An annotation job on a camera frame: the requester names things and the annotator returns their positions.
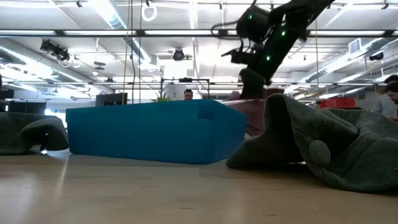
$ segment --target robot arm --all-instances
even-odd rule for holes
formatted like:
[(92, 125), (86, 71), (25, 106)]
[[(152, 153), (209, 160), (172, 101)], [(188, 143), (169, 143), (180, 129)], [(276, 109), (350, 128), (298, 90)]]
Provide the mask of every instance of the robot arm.
[(271, 78), (298, 38), (307, 39), (307, 27), (334, 0), (291, 0), (271, 12), (252, 5), (236, 23), (236, 32), (241, 39), (249, 39), (264, 45), (252, 52), (232, 50), (231, 62), (244, 63), (248, 67), (239, 75), (243, 80), (257, 80), (271, 84)]

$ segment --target person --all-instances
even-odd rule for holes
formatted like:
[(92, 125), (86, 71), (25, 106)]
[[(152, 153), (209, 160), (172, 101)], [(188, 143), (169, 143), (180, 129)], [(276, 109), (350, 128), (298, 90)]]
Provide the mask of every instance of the person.
[[(384, 83), (391, 84), (398, 82), (398, 75), (391, 75)], [(394, 104), (386, 94), (381, 95), (374, 105), (373, 112), (383, 114), (386, 117), (397, 116), (398, 105)]]
[[(395, 104), (398, 105), (398, 82), (392, 82), (386, 86), (385, 89), (386, 95), (390, 98), (390, 100)], [(398, 116), (395, 114), (389, 117), (393, 121), (398, 122)]]
[(184, 100), (192, 100), (193, 99), (193, 92), (190, 89), (186, 89), (184, 91)]

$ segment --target blue plastic bin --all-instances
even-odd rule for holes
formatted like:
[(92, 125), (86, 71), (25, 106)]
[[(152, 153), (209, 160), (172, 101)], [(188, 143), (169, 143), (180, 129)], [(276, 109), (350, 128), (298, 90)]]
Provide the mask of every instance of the blue plastic bin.
[(74, 154), (210, 164), (241, 143), (246, 116), (190, 100), (67, 109), (67, 123)]

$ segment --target white ceiling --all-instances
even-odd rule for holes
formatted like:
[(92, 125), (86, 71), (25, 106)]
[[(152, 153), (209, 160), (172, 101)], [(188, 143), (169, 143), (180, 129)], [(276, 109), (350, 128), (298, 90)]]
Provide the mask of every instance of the white ceiling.
[[(109, 29), (109, 25), (102, 17), (90, 6), (88, 1), (81, 1), (83, 7), (73, 6), (76, 1), (54, 0), (54, 1), (0, 1), (0, 29)], [(133, 1), (132, 12), (133, 29), (189, 29), (190, 13), (189, 1), (163, 1), (156, 0), (153, 3), (157, 6), (157, 17), (150, 22), (141, 21), (141, 1)], [(269, 9), (270, 1), (260, 1), (258, 4), (264, 9)], [(275, 4), (285, 3), (285, 0), (275, 0)], [(310, 29), (395, 29), (398, 27), (398, 10), (394, 1), (389, 1), (391, 7), (386, 10), (380, 8), (383, 1), (335, 1), (331, 9), (325, 10)], [(114, 1), (122, 20), (127, 24), (128, 1)], [(246, 0), (224, 0), (224, 10), (219, 8), (219, 0), (198, 0), (198, 19), (195, 24), (196, 29), (209, 29), (214, 24), (220, 23), (222, 17), (225, 22), (235, 21), (247, 9), (251, 1)], [(355, 10), (344, 8), (348, 3), (372, 4), (375, 9), (359, 10), (361, 6), (354, 6)], [(12, 41), (33, 50), (41, 55), (40, 45), (43, 39), (38, 37), (18, 37), (11, 38)], [(93, 62), (96, 57), (96, 41), (93, 38), (51, 38), (55, 43), (67, 47), (71, 54), (76, 55), (83, 62), (81, 67), (69, 69), (89, 77), (92, 80), (103, 82), (105, 77), (122, 77), (124, 75), (124, 59), (126, 44), (120, 38), (101, 38), (99, 40), (98, 58), (99, 61), (106, 62), (105, 70), (98, 76), (93, 76)], [(286, 58), (279, 67), (275, 78), (283, 78), (286, 82), (292, 81), (293, 74), (305, 73), (318, 65), (325, 63), (341, 52), (348, 49), (348, 43), (353, 39), (328, 38), (308, 39), (304, 47), (299, 50), (292, 58)], [(142, 48), (149, 54), (157, 54), (164, 58), (168, 51), (182, 48), (186, 54), (193, 54), (193, 42), (190, 37), (158, 37), (142, 38)], [(199, 77), (216, 79), (222, 82), (225, 77), (226, 82), (230, 82), (231, 77), (236, 77), (243, 65), (235, 65), (229, 62), (230, 58), (221, 58), (220, 55), (239, 47), (239, 42), (218, 40), (215, 38), (198, 38), (198, 66)], [(358, 71), (356, 67), (346, 67), (344, 71), (347, 75), (352, 75)], [(135, 69), (138, 72), (138, 61), (135, 60)], [(133, 76), (131, 61), (127, 61), (126, 76)], [(142, 71), (142, 76), (151, 76), (160, 79), (159, 72)], [(188, 71), (188, 75), (193, 75), (193, 70)]]

